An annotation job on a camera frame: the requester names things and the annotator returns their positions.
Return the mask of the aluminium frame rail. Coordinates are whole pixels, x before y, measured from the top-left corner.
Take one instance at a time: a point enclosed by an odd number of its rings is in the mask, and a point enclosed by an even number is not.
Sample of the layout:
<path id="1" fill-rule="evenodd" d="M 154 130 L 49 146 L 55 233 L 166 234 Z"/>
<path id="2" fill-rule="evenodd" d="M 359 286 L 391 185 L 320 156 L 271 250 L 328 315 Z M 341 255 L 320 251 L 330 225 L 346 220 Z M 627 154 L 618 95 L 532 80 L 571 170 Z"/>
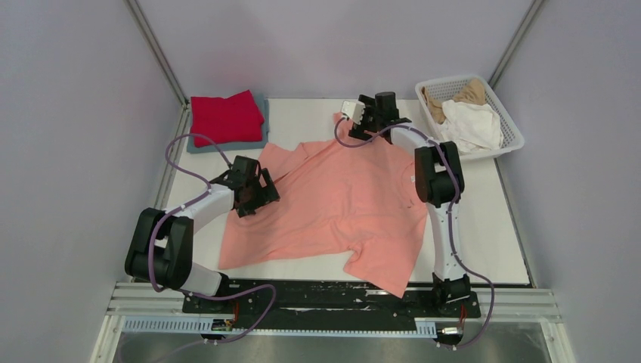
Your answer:
<path id="1" fill-rule="evenodd" d="M 184 317 L 184 295 L 176 291 L 157 293 L 148 283 L 118 282 L 107 315 Z M 497 288 L 492 320 L 496 322 L 548 321 L 561 323 L 562 315 L 551 290 Z"/>

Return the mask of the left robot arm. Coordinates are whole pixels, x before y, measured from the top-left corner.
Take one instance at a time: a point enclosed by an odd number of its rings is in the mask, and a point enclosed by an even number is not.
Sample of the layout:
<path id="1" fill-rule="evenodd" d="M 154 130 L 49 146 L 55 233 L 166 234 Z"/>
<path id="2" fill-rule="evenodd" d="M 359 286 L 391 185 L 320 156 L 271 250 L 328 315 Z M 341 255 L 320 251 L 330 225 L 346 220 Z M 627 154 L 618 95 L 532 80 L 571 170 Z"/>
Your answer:
<path id="1" fill-rule="evenodd" d="M 192 200 L 169 209 L 146 208 L 138 217 L 125 258 L 125 273 L 153 282 L 157 289 L 202 295 L 211 312 L 224 312 L 231 292 L 221 286 L 224 275 L 194 261 L 194 236 L 219 216 L 235 212 L 243 218 L 280 195 L 268 169 L 249 157 L 237 156 L 218 177 L 200 178 L 205 185 Z"/>

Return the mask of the folded grey-blue t shirt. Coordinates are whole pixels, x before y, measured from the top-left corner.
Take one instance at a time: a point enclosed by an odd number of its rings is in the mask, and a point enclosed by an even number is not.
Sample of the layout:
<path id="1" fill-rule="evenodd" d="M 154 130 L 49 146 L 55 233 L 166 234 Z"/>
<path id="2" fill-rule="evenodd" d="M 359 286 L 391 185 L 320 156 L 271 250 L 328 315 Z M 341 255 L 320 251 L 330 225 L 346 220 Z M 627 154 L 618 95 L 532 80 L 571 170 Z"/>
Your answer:
<path id="1" fill-rule="evenodd" d="M 212 153 L 218 150 L 233 151 L 233 150 L 253 150 L 263 148 L 267 141 L 270 132 L 269 123 L 269 103 L 268 99 L 262 93 L 253 93 L 255 100 L 259 106 L 260 111 L 265 117 L 265 124 L 263 126 L 263 141 L 257 142 L 234 142 L 229 144 L 217 145 L 214 141 L 204 135 L 196 134 L 197 137 L 189 139 L 187 142 L 187 152 L 190 154 L 204 154 Z"/>

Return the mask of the white plastic basket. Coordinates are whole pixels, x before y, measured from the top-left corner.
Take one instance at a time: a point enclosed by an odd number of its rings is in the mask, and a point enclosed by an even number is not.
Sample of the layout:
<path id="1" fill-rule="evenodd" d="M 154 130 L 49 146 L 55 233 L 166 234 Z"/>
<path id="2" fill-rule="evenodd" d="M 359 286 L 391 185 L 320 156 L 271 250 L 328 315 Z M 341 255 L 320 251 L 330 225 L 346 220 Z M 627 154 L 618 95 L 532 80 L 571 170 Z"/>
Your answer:
<path id="1" fill-rule="evenodd" d="M 463 87 L 473 79 L 478 79 L 483 85 L 485 102 L 493 111 L 497 112 L 500 117 L 500 130 L 503 133 L 503 140 L 498 150 L 476 151 L 471 154 L 460 152 L 460 159 L 462 161 L 495 159 L 503 154 L 523 148 L 525 139 L 512 120 L 512 117 L 508 114 L 492 87 L 490 87 L 482 77 L 474 74 L 446 76 L 418 82 L 415 85 L 415 92 L 420 103 L 421 117 L 426 124 L 428 135 L 438 141 L 443 140 L 443 136 L 437 128 L 438 123 L 429 111 L 427 100 L 424 98 L 422 90 L 425 89 L 429 93 L 429 96 L 432 96 L 436 100 L 446 101 L 459 93 Z"/>

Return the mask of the salmon pink t shirt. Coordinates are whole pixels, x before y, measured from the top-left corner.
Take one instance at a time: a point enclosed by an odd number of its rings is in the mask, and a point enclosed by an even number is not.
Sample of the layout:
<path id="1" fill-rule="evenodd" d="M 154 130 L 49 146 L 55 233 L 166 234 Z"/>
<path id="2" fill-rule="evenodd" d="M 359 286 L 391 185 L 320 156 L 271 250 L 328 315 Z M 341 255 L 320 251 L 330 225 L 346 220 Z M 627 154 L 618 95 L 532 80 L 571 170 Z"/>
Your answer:
<path id="1" fill-rule="evenodd" d="M 267 144 L 259 162 L 280 196 L 252 216 L 227 217 L 218 266 L 350 252 L 345 273 L 402 297 L 423 245 L 427 208 L 415 191 L 413 157 L 376 139 Z"/>

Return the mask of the tan t shirt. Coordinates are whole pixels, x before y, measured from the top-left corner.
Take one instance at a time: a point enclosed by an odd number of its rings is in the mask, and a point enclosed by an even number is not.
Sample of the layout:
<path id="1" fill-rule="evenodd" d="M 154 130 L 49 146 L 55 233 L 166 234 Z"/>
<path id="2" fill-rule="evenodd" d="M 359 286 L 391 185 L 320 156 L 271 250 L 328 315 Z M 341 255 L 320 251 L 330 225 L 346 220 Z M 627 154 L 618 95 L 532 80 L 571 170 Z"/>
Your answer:
<path id="1" fill-rule="evenodd" d="M 437 124 L 442 125 L 446 120 L 446 116 L 442 109 L 442 101 L 432 98 L 426 87 L 422 87 L 420 91 L 423 99 L 426 101 L 426 105 L 432 118 L 437 122 Z M 455 94 L 451 100 L 482 106 L 485 104 L 485 87 L 480 79 L 472 79 L 457 94 Z"/>

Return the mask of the folded red t shirt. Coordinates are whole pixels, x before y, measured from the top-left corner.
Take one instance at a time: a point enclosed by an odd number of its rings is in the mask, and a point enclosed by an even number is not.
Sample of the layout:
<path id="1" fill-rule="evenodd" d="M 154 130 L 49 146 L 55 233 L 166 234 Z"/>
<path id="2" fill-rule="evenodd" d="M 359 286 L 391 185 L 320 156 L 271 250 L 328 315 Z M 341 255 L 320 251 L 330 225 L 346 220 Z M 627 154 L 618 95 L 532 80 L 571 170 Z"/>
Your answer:
<path id="1" fill-rule="evenodd" d="M 190 101 L 192 133 L 204 135 L 217 145 L 264 140 L 265 117 L 250 90 L 228 98 L 196 96 Z"/>

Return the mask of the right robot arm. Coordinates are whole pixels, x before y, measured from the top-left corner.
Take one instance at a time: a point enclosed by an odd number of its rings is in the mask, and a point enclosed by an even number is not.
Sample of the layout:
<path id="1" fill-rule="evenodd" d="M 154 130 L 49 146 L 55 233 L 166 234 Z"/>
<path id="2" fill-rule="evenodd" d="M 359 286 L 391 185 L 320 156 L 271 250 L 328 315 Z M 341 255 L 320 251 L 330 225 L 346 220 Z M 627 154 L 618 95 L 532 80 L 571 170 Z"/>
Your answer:
<path id="1" fill-rule="evenodd" d="M 352 123 L 348 134 L 359 146 L 384 138 L 414 158 L 414 185 L 428 208 L 435 247 L 432 305 L 438 314 L 452 315 L 472 295 L 458 251 L 459 205 L 465 182 L 456 144 L 436 141 L 402 117 L 394 92 L 343 101 L 339 118 Z"/>

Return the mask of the white t shirt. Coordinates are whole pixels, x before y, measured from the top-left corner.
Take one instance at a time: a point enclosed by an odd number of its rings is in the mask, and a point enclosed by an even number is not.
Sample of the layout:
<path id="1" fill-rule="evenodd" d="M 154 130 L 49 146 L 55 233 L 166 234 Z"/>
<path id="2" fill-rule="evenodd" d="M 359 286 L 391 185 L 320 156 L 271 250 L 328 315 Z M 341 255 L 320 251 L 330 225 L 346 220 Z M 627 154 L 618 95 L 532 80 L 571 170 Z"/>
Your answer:
<path id="1" fill-rule="evenodd" d="M 453 141 L 459 152 L 475 154 L 495 151 L 504 140 L 500 116 L 489 104 L 477 105 L 454 100 L 442 104 L 444 122 L 438 127 L 445 141 Z"/>

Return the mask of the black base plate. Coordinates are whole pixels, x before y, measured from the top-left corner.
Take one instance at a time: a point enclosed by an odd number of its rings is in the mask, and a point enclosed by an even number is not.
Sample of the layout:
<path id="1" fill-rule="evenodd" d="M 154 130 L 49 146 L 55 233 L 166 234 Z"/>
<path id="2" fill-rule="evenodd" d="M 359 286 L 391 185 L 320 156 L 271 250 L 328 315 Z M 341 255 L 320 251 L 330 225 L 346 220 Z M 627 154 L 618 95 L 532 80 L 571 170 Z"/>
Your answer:
<path id="1" fill-rule="evenodd" d="M 411 284 L 401 297 L 369 283 L 232 279 L 220 287 L 222 301 L 184 298 L 182 312 L 217 315 L 234 328 L 406 332 L 425 318 L 459 323 L 480 318 L 476 294 L 450 305 L 435 304 L 430 283 Z"/>

